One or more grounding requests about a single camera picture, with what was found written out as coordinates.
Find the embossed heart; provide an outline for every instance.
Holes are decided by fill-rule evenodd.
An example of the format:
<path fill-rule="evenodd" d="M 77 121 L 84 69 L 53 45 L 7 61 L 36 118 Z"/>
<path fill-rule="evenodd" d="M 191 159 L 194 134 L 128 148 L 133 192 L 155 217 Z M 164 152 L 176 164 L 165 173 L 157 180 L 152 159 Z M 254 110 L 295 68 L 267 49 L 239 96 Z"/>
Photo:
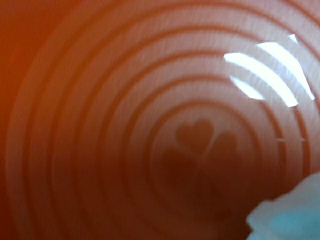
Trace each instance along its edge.
<path fill-rule="evenodd" d="M 206 119 L 199 119 L 193 125 L 182 124 L 176 130 L 175 135 L 181 144 L 200 154 L 208 146 L 213 133 L 212 123 Z"/>

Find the white object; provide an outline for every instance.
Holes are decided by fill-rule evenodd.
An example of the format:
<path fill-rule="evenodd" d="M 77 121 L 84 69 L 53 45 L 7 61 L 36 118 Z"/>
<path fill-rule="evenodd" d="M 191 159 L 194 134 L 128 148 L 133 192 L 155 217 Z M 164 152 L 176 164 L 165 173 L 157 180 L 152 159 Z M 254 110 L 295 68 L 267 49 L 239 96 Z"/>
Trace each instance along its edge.
<path fill-rule="evenodd" d="M 247 240 L 320 240 L 320 173 L 291 192 L 263 201 L 247 217 Z"/>

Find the orange surface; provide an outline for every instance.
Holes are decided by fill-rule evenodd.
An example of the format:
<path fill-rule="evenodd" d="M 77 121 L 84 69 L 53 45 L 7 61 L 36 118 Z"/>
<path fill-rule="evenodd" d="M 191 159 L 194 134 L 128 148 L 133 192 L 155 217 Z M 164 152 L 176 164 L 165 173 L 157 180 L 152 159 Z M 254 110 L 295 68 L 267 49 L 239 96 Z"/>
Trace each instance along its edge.
<path fill-rule="evenodd" d="M 314 8 L 0 3 L 0 239 L 244 240 L 260 201 L 320 170 Z"/>

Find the heart shape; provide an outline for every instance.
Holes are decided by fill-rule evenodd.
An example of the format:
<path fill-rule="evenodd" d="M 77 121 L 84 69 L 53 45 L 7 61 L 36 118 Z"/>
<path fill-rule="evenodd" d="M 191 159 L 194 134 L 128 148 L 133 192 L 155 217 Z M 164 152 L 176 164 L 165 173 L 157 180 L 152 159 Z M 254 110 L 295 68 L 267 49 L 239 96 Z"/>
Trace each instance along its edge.
<path fill-rule="evenodd" d="M 199 119 L 193 125 L 182 124 L 176 130 L 177 140 L 197 154 L 201 154 L 208 146 L 214 133 L 212 123 Z"/>

